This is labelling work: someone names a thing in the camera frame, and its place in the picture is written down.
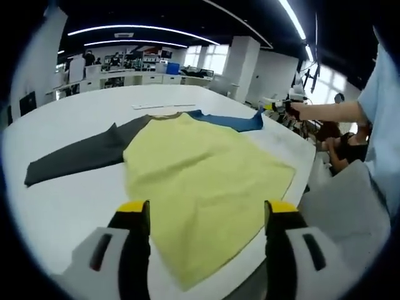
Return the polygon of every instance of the white wall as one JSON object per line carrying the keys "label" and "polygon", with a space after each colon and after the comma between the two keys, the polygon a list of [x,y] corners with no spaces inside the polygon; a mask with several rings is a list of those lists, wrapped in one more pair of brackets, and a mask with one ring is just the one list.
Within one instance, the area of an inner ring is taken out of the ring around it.
{"label": "white wall", "polygon": [[19,100],[35,91],[36,104],[45,104],[57,65],[57,52],[67,15],[58,7],[47,9],[45,21],[28,44],[14,73],[10,91],[12,118],[21,116]]}
{"label": "white wall", "polygon": [[253,38],[249,38],[247,44],[246,58],[242,67],[239,87],[236,92],[236,100],[244,103],[249,93],[251,79],[256,70],[258,55],[260,52],[260,43]]}
{"label": "white wall", "polygon": [[295,57],[260,51],[246,101],[258,104],[262,97],[284,99],[291,87],[298,61]]}
{"label": "white wall", "polygon": [[227,56],[224,77],[228,78],[232,83],[239,84],[244,58],[248,50],[246,36],[235,36],[232,41],[232,46],[229,47],[229,55]]}
{"label": "white wall", "polygon": [[183,66],[183,64],[185,62],[185,56],[186,56],[186,48],[185,49],[174,49],[174,51],[172,52],[172,58],[169,61]]}

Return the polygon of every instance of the gray floor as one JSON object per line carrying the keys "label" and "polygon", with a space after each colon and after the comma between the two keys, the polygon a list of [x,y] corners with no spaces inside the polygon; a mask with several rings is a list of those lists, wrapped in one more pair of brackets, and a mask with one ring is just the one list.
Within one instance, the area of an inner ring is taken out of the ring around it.
{"label": "gray floor", "polygon": [[267,291],[267,268],[264,261],[237,289],[224,300],[264,300]]}

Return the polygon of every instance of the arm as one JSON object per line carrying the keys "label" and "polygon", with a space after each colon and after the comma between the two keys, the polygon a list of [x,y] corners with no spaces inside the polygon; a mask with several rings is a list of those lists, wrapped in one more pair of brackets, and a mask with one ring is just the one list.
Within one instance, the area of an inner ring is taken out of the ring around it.
{"label": "arm", "polygon": [[333,122],[358,122],[367,121],[363,109],[357,101],[342,102],[339,104],[306,105],[292,103],[291,107],[300,113],[300,120],[322,120]]}
{"label": "arm", "polygon": [[342,171],[345,167],[349,165],[347,159],[340,160],[336,154],[335,148],[332,144],[328,144],[329,157],[331,158],[332,167],[336,172]]}

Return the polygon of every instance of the hand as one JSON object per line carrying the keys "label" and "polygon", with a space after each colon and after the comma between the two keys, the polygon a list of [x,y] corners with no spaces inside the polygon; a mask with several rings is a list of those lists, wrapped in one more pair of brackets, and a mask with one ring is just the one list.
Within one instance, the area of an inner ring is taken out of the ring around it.
{"label": "hand", "polygon": [[335,145],[335,138],[334,137],[329,137],[325,140],[325,143],[327,144],[328,148],[331,149]]}
{"label": "hand", "polygon": [[287,102],[286,103],[286,114],[292,120],[300,121],[300,112],[303,108],[303,104],[295,103],[295,102]]}

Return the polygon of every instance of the light blue shirt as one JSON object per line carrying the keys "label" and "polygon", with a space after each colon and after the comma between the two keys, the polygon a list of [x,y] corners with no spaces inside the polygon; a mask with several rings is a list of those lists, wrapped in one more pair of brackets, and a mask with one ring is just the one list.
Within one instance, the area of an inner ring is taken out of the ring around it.
{"label": "light blue shirt", "polygon": [[381,45],[358,101],[373,125],[365,162],[393,219],[400,204],[400,73]]}

